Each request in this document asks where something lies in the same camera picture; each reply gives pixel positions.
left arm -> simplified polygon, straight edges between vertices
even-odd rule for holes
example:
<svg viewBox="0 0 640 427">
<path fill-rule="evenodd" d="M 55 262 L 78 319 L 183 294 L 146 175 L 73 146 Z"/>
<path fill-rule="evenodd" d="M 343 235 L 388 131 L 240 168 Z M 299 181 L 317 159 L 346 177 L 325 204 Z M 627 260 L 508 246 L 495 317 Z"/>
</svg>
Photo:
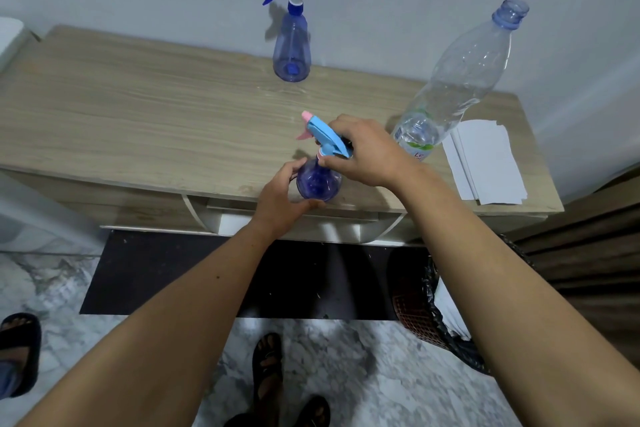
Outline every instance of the left arm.
<svg viewBox="0 0 640 427">
<path fill-rule="evenodd" d="M 250 223 L 107 334 L 19 427 L 190 426 L 267 247 L 305 212 L 288 162 L 260 194 Z"/>
</svg>

blue spray bottle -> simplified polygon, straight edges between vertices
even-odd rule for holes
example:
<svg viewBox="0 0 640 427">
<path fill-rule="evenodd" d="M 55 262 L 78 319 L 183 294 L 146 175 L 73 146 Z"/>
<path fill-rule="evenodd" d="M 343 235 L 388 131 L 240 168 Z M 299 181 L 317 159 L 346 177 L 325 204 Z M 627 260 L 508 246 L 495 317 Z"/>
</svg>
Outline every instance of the blue spray bottle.
<svg viewBox="0 0 640 427">
<path fill-rule="evenodd" d="M 316 157 L 305 162 L 298 171 L 296 184 L 298 191 L 305 199 L 322 199 L 328 201 L 340 191 L 342 174 L 322 167 L 318 163 L 321 155 L 341 155 L 349 158 L 353 155 L 351 143 L 342 140 L 331 127 L 310 112 L 302 112 L 302 118 L 307 124 L 307 130 L 298 140 L 315 138 L 320 144 Z"/>
<path fill-rule="evenodd" d="M 264 0 L 267 5 L 273 0 Z M 302 0 L 289 0 L 273 51 L 273 70 L 284 81 L 300 82 L 311 71 L 311 50 Z"/>
</svg>

right arm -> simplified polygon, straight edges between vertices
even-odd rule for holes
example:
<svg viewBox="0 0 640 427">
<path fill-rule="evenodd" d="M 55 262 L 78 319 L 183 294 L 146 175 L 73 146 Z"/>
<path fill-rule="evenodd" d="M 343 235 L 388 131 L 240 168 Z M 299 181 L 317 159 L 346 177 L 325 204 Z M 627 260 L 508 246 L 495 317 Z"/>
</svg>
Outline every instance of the right arm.
<svg viewBox="0 0 640 427">
<path fill-rule="evenodd" d="M 638 425 L 640 372 L 382 126 L 341 115 L 354 156 L 321 164 L 391 190 L 524 425 Z"/>
</svg>

slipper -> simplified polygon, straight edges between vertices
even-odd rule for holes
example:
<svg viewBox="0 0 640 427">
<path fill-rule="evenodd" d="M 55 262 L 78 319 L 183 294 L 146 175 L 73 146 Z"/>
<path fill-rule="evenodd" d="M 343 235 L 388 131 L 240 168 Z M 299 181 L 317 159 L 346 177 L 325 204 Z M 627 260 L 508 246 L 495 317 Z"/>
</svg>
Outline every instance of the slipper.
<svg viewBox="0 0 640 427">
<path fill-rule="evenodd" d="M 22 381 L 11 397 L 20 397 L 33 388 L 38 379 L 38 362 L 40 360 L 40 343 L 42 342 L 42 330 L 40 322 L 33 314 L 19 312 L 4 318 L 2 324 L 13 322 L 15 319 L 26 319 L 30 323 L 15 326 L 0 331 L 0 350 L 10 348 L 28 348 L 27 363 L 22 369 Z"/>
<path fill-rule="evenodd" d="M 273 339 L 273 347 L 269 346 L 268 338 Z M 280 381 L 282 381 L 282 341 L 280 336 L 276 333 L 269 333 L 263 337 L 266 346 L 262 349 L 258 349 L 258 343 L 253 351 L 252 368 L 253 368 L 253 404 L 257 405 L 260 399 L 258 398 L 258 389 L 265 379 L 271 375 L 278 375 Z M 277 358 L 276 363 L 269 366 L 262 366 L 260 363 L 268 358 Z"/>
<path fill-rule="evenodd" d="M 322 408 L 322 414 L 317 415 L 317 411 Z M 329 402 L 324 397 L 313 397 L 300 412 L 298 421 L 294 427 L 329 427 L 331 422 L 331 408 Z"/>
</svg>

brown curtain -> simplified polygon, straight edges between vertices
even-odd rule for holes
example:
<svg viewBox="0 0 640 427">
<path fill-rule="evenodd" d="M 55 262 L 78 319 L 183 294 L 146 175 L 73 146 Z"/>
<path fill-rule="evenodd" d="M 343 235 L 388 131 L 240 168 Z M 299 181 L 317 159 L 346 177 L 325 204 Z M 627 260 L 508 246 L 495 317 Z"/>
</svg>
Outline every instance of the brown curtain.
<svg viewBox="0 0 640 427">
<path fill-rule="evenodd" d="M 640 367 L 640 177 L 578 199 L 564 213 L 508 237 Z"/>
</svg>

